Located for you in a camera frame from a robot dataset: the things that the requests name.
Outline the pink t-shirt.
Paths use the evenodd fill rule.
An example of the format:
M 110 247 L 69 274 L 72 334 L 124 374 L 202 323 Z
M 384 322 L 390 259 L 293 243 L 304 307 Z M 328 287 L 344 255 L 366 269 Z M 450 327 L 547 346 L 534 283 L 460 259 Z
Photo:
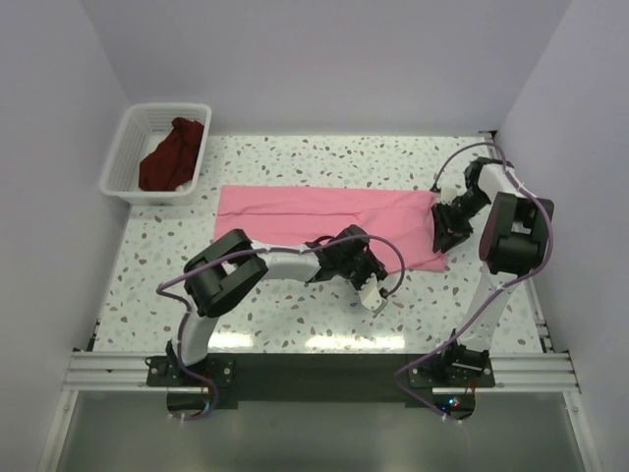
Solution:
M 443 272 L 447 257 L 432 250 L 433 203 L 428 191 L 224 186 L 214 237 L 242 229 L 261 243 L 297 246 L 355 224 L 395 245 L 405 267 Z

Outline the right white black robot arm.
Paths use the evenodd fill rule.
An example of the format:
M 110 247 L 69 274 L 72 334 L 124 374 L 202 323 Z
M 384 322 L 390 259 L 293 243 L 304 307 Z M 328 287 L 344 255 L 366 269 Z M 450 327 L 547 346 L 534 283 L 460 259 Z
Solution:
M 471 219 L 489 213 L 480 237 L 481 276 L 464 325 L 453 329 L 454 341 L 411 369 L 415 386 L 492 386 L 489 350 L 515 285 L 543 265 L 550 239 L 548 223 L 554 203 L 530 196 L 497 159 L 479 157 L 465 169 L 466 192 L 441 194 L 432 209 L 432 249 L 447 251 L 473 234 Z

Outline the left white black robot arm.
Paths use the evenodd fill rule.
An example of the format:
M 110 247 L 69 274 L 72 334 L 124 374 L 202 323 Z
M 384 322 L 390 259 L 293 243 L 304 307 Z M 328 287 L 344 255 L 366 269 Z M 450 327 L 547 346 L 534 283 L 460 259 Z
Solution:
M 388 272 L 371 248 L 373 236 L 350 225 L 336 236 L 320 236 L 294 247 L 251 239 L 244 230 L 224 234 L 192 258 L 176 278 L 160 283 L 156 293 L 185 306 L 177 333 L 166 353 L 170 376 L 181 385 L 203 376 L 207 344 L 220 317 L 234 310 L 266 280 L 307 284 L 340 277 L 359 295 L 361 304 L 379 313 L 391 292 L 381 286 Z

